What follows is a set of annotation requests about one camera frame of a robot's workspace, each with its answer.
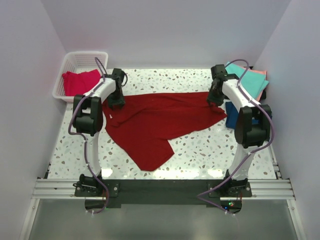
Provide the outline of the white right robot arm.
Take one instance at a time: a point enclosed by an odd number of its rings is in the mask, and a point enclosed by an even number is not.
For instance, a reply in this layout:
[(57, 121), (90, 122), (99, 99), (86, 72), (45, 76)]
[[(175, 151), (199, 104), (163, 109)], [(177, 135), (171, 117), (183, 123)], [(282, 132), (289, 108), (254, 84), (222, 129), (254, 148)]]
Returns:
[(228, 73), (223, 64), (210, 69), (212, 83), (207, 102), (221, 106), (225, 97), (234, 105), (238, 117), (234, 129), (237, 142), (235, 156), (223, 181), (212, 190), (218, 196), (236, 197), (247, 188), (249, 169), (255, 154), (270, 141), (272, 111), (267, 104), (255, 100), (242, 86), (234, 73)]

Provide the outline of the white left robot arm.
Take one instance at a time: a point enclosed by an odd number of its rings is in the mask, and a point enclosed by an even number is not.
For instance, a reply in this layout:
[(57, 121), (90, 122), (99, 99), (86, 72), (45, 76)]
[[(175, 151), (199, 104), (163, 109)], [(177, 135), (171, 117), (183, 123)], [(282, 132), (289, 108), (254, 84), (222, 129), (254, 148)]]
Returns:
[(99, 196), (109, 190), (101, 177), (99, 163), (99, 134), (103, 128), (103, 102), (107, 101), (111, 109), (122, 108), (125, 97), (122, 87), (127, 83), (128, 76), (120, 68), (114, 68), (111, 74), (102, 73), (102, 79), (91, 90), (73, 98), (73, 114), (68, 127), (70, 135), (83, 138), (84, 161), (91, 177), (81, 174), (79, 183), (75, 185), (78, 191), (87, 191), (92, 196)]

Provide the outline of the dark red t-shirt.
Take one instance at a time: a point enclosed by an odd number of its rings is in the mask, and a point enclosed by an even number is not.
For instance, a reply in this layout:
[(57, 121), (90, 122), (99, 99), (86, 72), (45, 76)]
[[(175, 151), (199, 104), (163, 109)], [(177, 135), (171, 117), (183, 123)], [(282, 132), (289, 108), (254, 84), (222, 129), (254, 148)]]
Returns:
[(152, 172), (174, 155), (169, 140), (226, 118), (225, 111), (209, 105), (206, 98), (206, 92), (128, 95), (121, 108), (110, 108), (106, 100), (105, 129), (140, 170)]

